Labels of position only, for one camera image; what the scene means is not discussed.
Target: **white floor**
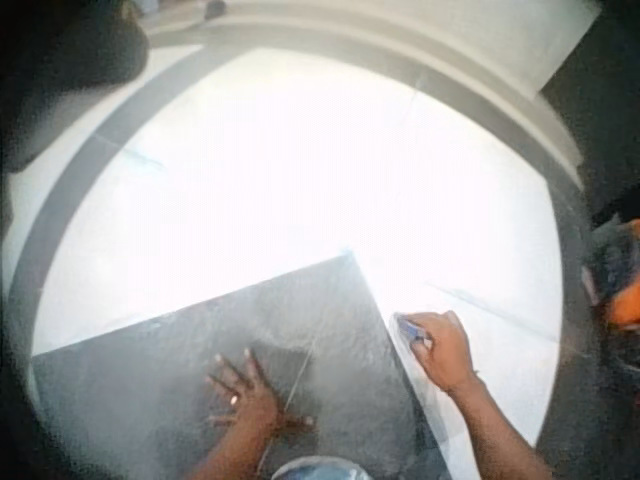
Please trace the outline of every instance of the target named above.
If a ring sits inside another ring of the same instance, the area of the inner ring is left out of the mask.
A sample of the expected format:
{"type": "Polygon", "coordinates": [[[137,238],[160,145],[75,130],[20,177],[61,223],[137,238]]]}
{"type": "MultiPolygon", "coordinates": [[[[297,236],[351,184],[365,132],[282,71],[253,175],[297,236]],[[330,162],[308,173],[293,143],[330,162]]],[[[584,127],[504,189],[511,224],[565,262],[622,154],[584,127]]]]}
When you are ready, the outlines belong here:
{"type": "MultiPolygon", "coordinates": [[[[46,155],[30,169],[44,168],[46,155]]],[[[27,198],[34,186],[14,179],[12,195],[27,198]]],[[[358,259],[384,318],[458,311],[476,368],[535,442],[562,322],[546,182],[445,105],[297,53],[236,59],[132,138],[66,232],[33,353],[344,251],[358,259]]],[[[455,407],[397,346],[453,477],[478,478],[455,407]]]]}

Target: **wrist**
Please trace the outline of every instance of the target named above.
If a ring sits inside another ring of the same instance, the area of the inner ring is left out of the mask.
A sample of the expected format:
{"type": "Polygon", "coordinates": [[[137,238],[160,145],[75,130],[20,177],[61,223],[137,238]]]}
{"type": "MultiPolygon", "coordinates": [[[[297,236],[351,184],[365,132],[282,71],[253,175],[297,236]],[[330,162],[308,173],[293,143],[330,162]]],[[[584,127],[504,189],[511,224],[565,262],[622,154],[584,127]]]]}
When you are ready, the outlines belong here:
{"type": "Polygon", "coordinates": [[[484,382],[475,373],[445,390],[455,403],[484,392],[486,392],[484,382]]]}

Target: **dark border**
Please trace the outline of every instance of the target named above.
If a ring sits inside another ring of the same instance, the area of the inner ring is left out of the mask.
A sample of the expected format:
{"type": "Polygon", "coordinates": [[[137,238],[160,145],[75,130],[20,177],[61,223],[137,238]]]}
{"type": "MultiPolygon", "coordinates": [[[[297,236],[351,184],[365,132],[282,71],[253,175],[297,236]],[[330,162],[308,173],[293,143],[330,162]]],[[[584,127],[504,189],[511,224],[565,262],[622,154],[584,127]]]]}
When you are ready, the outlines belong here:
{"type": "MultiPolygon", "coordinates": [[[[518,152],[547,180],[552,197],[566,204],[573,217],[579,218],[584,211],[579,189],[521,126],[485,98],[413,59],[353,39],[281,26],[220,26],[200,32],[198,37],[205,43],[201,51],[149,81],[87,140],[58,179],[31,228],[9,290],[3,331],[3,354],[8,352],[11,356],[17,385],[23,391],[41,289],[67,225],[84,196],[122,145],[162,107],[215,68],[251,48],[266,46],[318,54],[416,87],[474,120],[518,152]]],[[[187,33],[184,38],[188,43],[187,33]]],[[[573,278],[567,275],[564,261],[563,277],[565,282],[573,278]]],[[[21,425],[14,425],[14,430],[23,428],[23,422],[24,419],[21,425]]]]}

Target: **left hand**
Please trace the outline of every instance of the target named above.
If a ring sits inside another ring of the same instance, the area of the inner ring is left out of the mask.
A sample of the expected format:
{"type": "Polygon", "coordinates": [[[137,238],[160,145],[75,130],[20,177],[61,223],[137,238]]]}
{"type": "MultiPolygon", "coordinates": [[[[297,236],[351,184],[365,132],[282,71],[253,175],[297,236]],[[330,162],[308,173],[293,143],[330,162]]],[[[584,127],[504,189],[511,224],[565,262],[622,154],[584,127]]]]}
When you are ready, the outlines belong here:
{"type": "Polygon", "coordinates": [[[283,411],[282,403],[267,384],[253,353],[249,349],[244,353],[248,378],[225,358],[216,355],[221,368],[220,378],[209,375],[207,380],[216,393],[229,402],[235,414],[212,416],[211,421],[215,425],[244,425],[268,434],[311,427],[313,420],[310,417],[297,417],[283,411]]]}

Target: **right hand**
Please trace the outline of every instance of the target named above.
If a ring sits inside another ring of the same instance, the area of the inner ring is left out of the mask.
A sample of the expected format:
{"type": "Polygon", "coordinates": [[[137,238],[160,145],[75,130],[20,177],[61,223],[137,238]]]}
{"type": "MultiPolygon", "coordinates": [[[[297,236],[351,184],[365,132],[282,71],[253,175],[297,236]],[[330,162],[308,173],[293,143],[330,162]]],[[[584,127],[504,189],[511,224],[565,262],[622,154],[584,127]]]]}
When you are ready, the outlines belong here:
{"type": "Polygon", "coordinates": [[[424,328],[431,336],[431,348],[423,342],[413,342],[411,350],[427,376],[441,390],[453,395],[479,382],[473,371],[467,334],[455,313],[414,313],[403,317],[424,328]]]}

